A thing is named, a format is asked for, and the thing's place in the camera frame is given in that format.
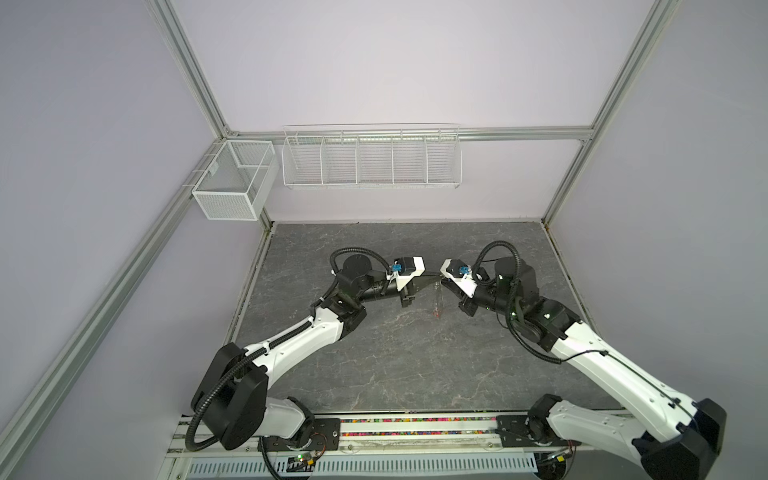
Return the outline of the metal keyring with shoe plate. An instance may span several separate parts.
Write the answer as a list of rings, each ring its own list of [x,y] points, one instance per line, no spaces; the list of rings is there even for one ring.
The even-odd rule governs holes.
[[[432,314],[435,318],[441,318],[444,310],[444,300],[442,294],[442,285],[440,282],[436,282],[432,288],[433,290],[433,310]]]

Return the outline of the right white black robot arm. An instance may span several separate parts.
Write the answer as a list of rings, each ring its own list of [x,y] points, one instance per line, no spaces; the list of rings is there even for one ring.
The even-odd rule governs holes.
[[[600,413],[545,394],[515,428],[516,436],[539,445],[586,444],[639,465],[652,479],[707,477],[723,448],[724,408],[653,377],[573,310],[543,296],[535,270],[514,245],[493,241],[473,263],[447,259],[440,271],[468,316],[478,309],[495,313],[526,351],[549,364],[574,367],[631,414]]]

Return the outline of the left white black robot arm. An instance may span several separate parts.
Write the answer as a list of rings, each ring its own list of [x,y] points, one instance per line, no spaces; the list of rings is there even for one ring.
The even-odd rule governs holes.
[[[216,352],[190,402],[187,451],[215,444],[234,450],[254,436],[280,438],[292,449],[308,446],[314,414],[294,397],[270,396],[270,389],[307,357],[350,335],[366,318],[366,303],[398,298],[407,307],[442,278],[420,256],[388,261],[356,246],[332,252],[329,264],[333,281],[307,317],[266,340],[245,347],[230,342]]]

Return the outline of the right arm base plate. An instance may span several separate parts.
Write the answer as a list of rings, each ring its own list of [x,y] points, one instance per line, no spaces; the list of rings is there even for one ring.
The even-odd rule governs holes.
[[[551,411],[561,401],[560,396],[545,394],[524,414],[497,415],[493,433],[500,437],[503,447],[566,446],[568,442],[580,446],[581,442],[560,436],[550,425]]]

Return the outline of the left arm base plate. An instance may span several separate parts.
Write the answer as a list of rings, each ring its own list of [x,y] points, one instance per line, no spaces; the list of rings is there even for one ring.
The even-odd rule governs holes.
[[[265,442],[268,452],[336,451],[340,439],[341,419],[328,417],[308,421],[289,439],[270,436]]]

